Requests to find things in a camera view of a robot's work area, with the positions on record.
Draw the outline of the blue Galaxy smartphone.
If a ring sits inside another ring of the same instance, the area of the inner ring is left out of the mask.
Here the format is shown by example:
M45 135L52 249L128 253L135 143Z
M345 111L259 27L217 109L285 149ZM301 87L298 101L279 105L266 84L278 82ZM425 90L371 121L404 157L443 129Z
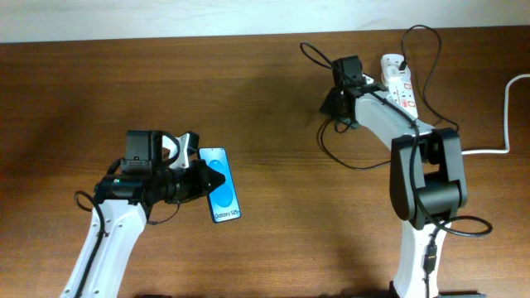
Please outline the blue Galaxy smartphone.
M200 159L208 167L224 176L225 182L208 195L210 213L215 224L220 224L242 215L237 192L229 165L227 151L223 147L203 147L199 151Z

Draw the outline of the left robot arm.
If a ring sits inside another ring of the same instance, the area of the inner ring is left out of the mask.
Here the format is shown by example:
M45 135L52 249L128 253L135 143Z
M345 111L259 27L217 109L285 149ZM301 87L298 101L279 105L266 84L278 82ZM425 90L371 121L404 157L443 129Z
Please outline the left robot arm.
M115 297L136 241L158 202L179 206L209 195L225 176L202 159L191 160L199 137L187 132L129 131L126 152L108 168L93 194L78 190L92 214L88 235L64 297Z

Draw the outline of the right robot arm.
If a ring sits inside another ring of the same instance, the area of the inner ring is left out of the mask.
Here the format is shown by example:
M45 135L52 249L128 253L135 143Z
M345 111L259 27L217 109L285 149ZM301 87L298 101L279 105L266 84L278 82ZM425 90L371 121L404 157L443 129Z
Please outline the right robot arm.
M390 150L390 199L402 221L391 297L437 297L446 235L468 199L460 137L418 118L411 71L402 55L381 59L382 79L363 72L356 55L330 63L335 85L321 112L348 127L366 127Z

